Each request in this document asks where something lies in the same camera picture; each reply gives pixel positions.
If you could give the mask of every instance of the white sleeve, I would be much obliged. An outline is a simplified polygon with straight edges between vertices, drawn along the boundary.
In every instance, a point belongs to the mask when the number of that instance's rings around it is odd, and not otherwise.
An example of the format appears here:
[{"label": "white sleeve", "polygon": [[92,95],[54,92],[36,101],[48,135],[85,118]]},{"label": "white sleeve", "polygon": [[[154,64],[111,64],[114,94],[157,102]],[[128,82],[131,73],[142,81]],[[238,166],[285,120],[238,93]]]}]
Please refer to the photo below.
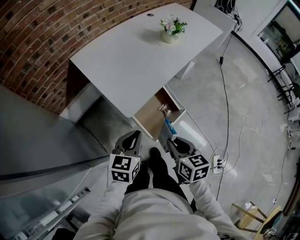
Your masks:
[{"label": "white sleeve", "polygon": [[219,236],[228,235],[230,239],[247,240],[245,235],[236,228],[231,219],[224,213],[215,196],[210,192],[205,180],[191,183],[189,188],[194,195],[197,209],[203,212],[206,219],[216,227]]},{"label": "white sleeve", "polygon": [[128,184],[112,182],[95,212],[78,230],[74,240],[107,240],[113,236],[115,220],[120,213]]}]

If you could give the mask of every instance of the gray floor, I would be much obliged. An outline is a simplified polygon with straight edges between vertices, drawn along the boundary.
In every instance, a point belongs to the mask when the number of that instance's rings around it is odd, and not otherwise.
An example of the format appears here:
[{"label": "gray floor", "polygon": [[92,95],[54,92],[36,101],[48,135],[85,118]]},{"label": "gray floor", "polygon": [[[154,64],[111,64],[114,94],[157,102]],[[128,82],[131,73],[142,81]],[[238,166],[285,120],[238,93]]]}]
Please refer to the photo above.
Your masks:
[{"label": "gray floor", "polygon": [[[225,44],[217,54],[203,51],[195,58],[195,67],[189,72],[185,80],[173,78],[168,86],[175,93],[179,101],[193,116],[213,148],[225,147],[227,136],[227,108],[225,101],[222,76],[216,56],[222,55]],[[229,102],[229,141],[228,162],[225,172],[231,169],[239,156],[233,170],[223,176],[218,201],[227,214],[232,214],[233,202],[253,201],[265,213],[274,205],[281,184],[281,169],[284,155],[287,151],[288,138],[285,130],[287,115],[283,102],[277,101],[277,91],[274,85],[267,83],[266,70],[256,57],[235,37],[226,50],[222,66],[225,86]],[[132,130],[121,118],[114,113],[105,101],[99,103],[84,122],[105,148],[111,152],[116,140]],[[186,114],[176,123],[175,129],[179,136],[185,138],[203,137],[191,118]],[[146,136],[143,137],[142,157],[148,156],[148,150],[160,145]],[[210,159],[213,150],[208,144],[199,142],[199,150],[205,158]],[[172,159],[163,154],[170,169]],[[296,162],[299,151],[288,151],[282,172],[283,184],[275,206],[284,207],[294,185]],[[211,191],[217,195],[220,176],[209,174]],[[107,178],[95,184],[89,198],[81,205],[83,209],[92,212],[107,184]]]}]

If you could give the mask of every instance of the potted plant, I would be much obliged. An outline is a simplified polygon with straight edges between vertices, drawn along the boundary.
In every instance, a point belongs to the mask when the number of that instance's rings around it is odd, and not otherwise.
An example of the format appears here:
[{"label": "potted plant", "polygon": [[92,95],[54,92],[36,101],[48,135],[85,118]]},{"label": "potted plant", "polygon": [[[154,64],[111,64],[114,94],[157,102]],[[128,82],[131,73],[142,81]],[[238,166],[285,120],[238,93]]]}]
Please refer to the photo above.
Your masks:
[{"label": "potted plant", "polygon": [[186,22],[180,22],[178,18],[174,19],[173,15],[168,15],[166,21],[161,20],[160,25],[164,28],[161,38],[166,43],[173,43],[178,39],[179,34],[184,33]]}]

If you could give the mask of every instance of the power strip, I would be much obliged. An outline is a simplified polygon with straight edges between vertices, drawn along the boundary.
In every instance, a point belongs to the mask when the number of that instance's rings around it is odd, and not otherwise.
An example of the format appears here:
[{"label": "power strip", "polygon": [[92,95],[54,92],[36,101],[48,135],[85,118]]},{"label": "power strip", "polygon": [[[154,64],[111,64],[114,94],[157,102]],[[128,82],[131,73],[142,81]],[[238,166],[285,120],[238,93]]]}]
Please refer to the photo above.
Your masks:
[{"label": "power strip", "polygon": [[222,168],[221,167],[225,167],[226,161],[224,161],[223,164],[218,165],[218,160],[220,160],[220,156],[219,155],[215,155],[213,160],[212,160],[212,174],[213,175],[221,175],[222,174]]}]

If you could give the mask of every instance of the wooden drawer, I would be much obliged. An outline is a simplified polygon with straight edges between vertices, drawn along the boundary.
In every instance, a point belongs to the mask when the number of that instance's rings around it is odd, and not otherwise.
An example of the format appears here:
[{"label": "wooden drawer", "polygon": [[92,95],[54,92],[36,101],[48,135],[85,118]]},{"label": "wooden drawer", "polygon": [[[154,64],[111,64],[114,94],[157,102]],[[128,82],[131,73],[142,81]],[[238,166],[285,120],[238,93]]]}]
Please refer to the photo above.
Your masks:
[{"label": "wooden drawer", "polygon": [[167,118],[172,124],[185,112],[163,87],[133,117],[136,124],[154,141],[158,140],[165,121],[164,114],[159,110],[162,104],[169,105],[171,113]]}]

